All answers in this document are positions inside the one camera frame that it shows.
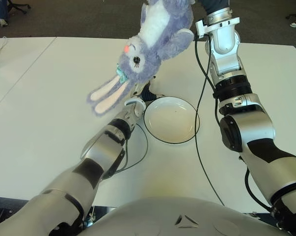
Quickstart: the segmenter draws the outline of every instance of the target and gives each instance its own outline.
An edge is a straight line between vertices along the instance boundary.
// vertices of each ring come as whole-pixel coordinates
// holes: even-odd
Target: purple bunny plush
[[[193,41],[189,30],[194,0],[148,0],[141,11],[141,29],[120,56],[116,75],[87,98],[96,115],[113,109],[135,86],[148,83],[162,60],[175,57]]]

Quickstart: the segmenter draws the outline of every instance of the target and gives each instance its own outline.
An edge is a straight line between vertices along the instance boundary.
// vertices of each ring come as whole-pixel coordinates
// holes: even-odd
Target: white belly
[[[147,44],[148,48],[155,45],[163,31],[167,27],[170,15],[166,11],[163,0],[159,0],[153,6],[149,6],[146,20],[141,26],[140,38]]]

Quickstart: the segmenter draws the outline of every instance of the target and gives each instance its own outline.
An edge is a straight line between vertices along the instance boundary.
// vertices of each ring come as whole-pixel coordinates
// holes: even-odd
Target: bunny eye
[[[139,67],[140,64],[140,57],[134,57],[135,67]]]
[[[136,47],[134,46],[134,44],[131,43],[129,46],[133,46],[134,50],[136,51]]]

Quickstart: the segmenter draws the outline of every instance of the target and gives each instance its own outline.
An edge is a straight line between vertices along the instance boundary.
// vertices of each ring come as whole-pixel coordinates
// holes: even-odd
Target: white table
[[[0,52],[0,101],[55,37],[9,38]],[[0,48],[4,39],[0,38]]]
[[[116,109],[98,118],[85,99],[89,91],[114,75],[125,42],[57,38],[0,103],[0,197],[30,199],[78,162],[84,144],[118,112]],[[199,54],[205,64],[204,43],[199,43]],[[253,91],[259,94],[276,126],[276,144],[296,155],[296,49],[242,44],[239,54]],[[203,80],[192,45],[163,63],[152,89],[195,106]],[[199,150],[220,197],[235,210],[264,212],[244,187],[246,166],[221,141],[209,87],[200,115]],[[199,164],[194,140],[169,145],[147,135],[146,159],[103,181],[94,204],[117,207],[150,196],[218,202]],[[130,140],[130,163],[144,152],[139,146],[145,147],[145,140],[136,129]],[[253,181],[250,183],[257,197],[265,201]]]

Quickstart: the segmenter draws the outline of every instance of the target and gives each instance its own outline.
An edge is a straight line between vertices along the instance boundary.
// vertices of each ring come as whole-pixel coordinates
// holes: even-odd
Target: wire
[[[8,43],[8,39],[6,36],[3,37],[4,42],[1,45],[0,51],[6,46],[6,44]]]
[[[207,36],[209,38],[209,49],[210,49],[210,52],[209,52],[209,62],[211,60],[211,37],[208,35],[208,34],[205,34],[205,36]],[[197,59],[197,62],[199,64],[199,67],[202,71],[202,73],[205,75],[206,77],[206,80],[208,80],[213,92],[215,91],[215,87],[213,85],[213,83],[211,82],[209,76],[208,76],[208,73],[209,73],[209,68],[210,68],[210,63],[208,64],[208,69],[207,69],[207,72],[205,71],[205,69],[203,68],[201,62],[200,62],[200,59],[199,59],[199,55],[198,55],[198,47],[197,47],[197,43],[198,43],[198,34],[196,34],[196,39],[195,39],[195,53],[196,53],[196,59]]]
[[[220,126],[220,121],[218,120],[218,117],[217,117],[217,104],[218,104],[218,100],[216,98],[215,99],[215,119],[216,119],[217,124]]]
[[[210,49],[210,53],[209,53],[209,55],[210,55],[210,54],[212,53],[212,52],[211,52],[211,37],[210,37],[208,34],[205,34],[205,36],[207,36],[207,37],[209,38],[209,49]],[[205,75],[205,77],[206,77],[205,82],[208,81],[208,83],[210,84],[210,86],[211,86],[211,88],[212,88],[212,91],[215,92],[215,87],[214,87],[213,83],[211,82],[211,80],[210,80],[210,78],[209,78],[209,75],[208,75],[209,70],[207,70],[207,72],[206,72],[206,71],[204,70],[204,68],[203,68],[203,66],[202,66],[202,64],[201,64],[201,62],[200,62],[199,55],[198,55],[197,42],[198,42],[198,35],[196,34],[196,39],[195,39],[195,53],[196,53],[196,59],[197,59],[197,62],[198,62],[198,64],[199,64],[199,67],[200,67],[202,73],[203,73],[203,74]],[[220,126],[220,121],[218,120],[218,117],[217,117],[217,98],[215,99],[215,119],[216,119],[217,124]]]
[[[262,203],[251,191],[250,187],[249,187],[249,182],[248,182],[248,177],[249,177],[249,169],[247,168],[246,174],[245,174],[245,186],[247,189],[247,192],[249,193],[249,195],[252,197],[253,200],[255,200],[256,203],[258,203],[260,206],[262,206],[264,209],[266,209],[268,212],[271,213],[271,208],[267,205],[265,205],[264,203]]]
[[[202,99],[202,96],[203,96],[203,93],[204,93],[204,90],[205,90],[205,87],[206,87],[206,82],[208,81],[211,88],[214,90],[214,86],[213,84],[211,83],[209,77],[208,77],[208,73],[209,73],[209,68],[210,68],[210,62],[211,62],[211,38],[209,35],[206,34],[206,36],[209,38],[209,61],[208,61],[208,68],[207,68],[207,72],[203,69],[203,66],[199,60],[199,56],[198,56],[198,48],[197,48],[197,43],[198,43],[198,35],[196,34],[196,39],[195,39],[195,54],[196,54],[196,58],[197,58],[197,62],[200,66],[200,69],[202,70],[202,72],[204,73],[205,75],[205,82],[203,83],[203,87],[202,87],[202,91],[201,91],[201,94],[200,94],[200,98],[199,98],[199,101],[198,101],[198,105],[197,105],[197,109],[196,109],[196,115],[195,115],[195,126],[194,126],[194,132],[195,132],[195,143],[196,143],[196,149],[197,149],[197,154],[198,154],[198,158],[199,158],[199,161],[200,161],[200,164],[201,164],[201,167],[203,169],[203,172],[205,173],[206,177],[207,177],[207,180],[211,186],[211,188],[213,189],[215,195],[217,196],[217,198],[219,199],[219,201],[221,202],[221,204],[223,206],[225,206],[225,204],[223,203],[223,201],[221,200],[220,196],[218,195],[218,193],[216,192],[215,188],[213,187],[209,177],[208,177],[208,174],[203,166],[203,163],[202,163],[202,160],[201,160],[201,157],[200,157],[200,154],[199,154],[199,149],[198,149],[198,142],[197,142],[197,117],[198,117],[198,111],[199,111],[199,106],[200,106],[200,102],[201,102],[201,99]]]
[[[143,128],[142,128],[139,124],[137,124],[137,125],[139,126],[139,128],[140,128],[141,131],[143,132],[144,137],[146,138],[146,142],[147,142],[146,151],[145,151],[143,157],[142,157],[139,161],[137,161],[136,163],[132,164],[132,165],[129,166],[129,167],[126,167],[126,165],[124,165],[124,167],[123,167],[122,169],[116,171],[115,174],[117,174],[117,173],[121,173],[121,172],[123,172],[123,171],[125,171],[125,170],[128,170],[128,169],[130,169],[131,167],[134,167],[135,165],[139,164],[139,163],[140,163],[140,162],[146,157],[146,155],[147,155],[147,153],[148,153],[148,148],[149,148],[148,137],[147,137],[146,133],[144,132]],[[126,157],[127,157],[127,159],[128,159],[128,142],[126,142],[126,147],[125,147],[125,149],[126,149]]]
[[[124,166],[123,166],[121,169],[117,170],[117,171],[122,171],[122,170],[124,170],[124,169],[126,168],[127,164],[128,164],[128,140],[126,140],[126,144],[125,144],[125,146],[126,146],[126,147],[125,147],[125,149],[126,149],[126,156],[125,156],[126,161],[125,161]]]

